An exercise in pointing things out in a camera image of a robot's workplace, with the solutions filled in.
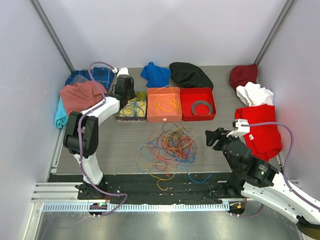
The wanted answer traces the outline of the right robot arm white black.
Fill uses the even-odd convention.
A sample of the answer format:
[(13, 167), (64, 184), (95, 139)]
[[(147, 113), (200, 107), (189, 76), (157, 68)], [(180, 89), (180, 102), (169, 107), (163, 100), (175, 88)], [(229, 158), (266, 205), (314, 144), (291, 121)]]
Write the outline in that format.
[(206, 145), (222, 152), (231, 168), (226, 193), (243, 196), (282, 214), (312, 239), (320, 238), (320, 202), (285, 180), (270, 163), (255, 157), (238, 136), (228, 130), (206, 130)]

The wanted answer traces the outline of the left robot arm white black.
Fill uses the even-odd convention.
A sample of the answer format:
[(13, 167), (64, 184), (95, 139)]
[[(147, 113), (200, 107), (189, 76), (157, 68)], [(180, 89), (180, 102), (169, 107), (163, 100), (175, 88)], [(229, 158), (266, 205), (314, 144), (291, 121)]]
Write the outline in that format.
[(129, 74), (120, 74), (102, 101), (84, 112), (73, 111), (68, 117), (64, 132), (63, 146), (77, 160), (83, 181), (91, 184), (89, 194), (100, 200), (107, 192), (96, 151), (99, 145), (99, 125), (122, 110), (129, 100), (134, 99), (134, 79)]

